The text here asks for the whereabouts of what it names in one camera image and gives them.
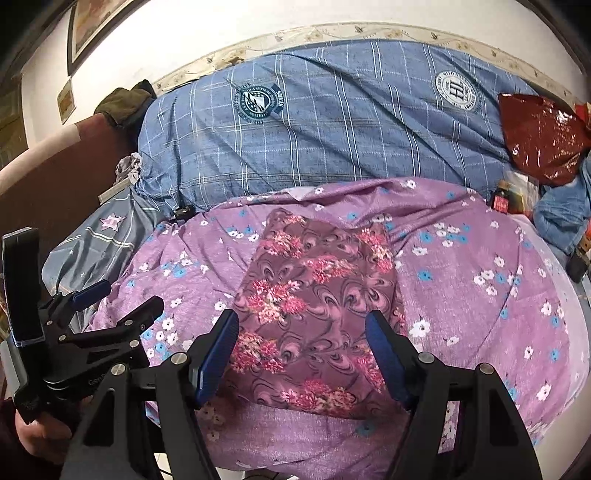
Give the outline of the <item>person's left hand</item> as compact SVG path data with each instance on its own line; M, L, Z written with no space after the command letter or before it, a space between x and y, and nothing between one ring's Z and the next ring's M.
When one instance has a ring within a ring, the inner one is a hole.
M71 429L46 412L27 424L18 411L15 412L15 430L23 448L32 456L60 465L65 461Z

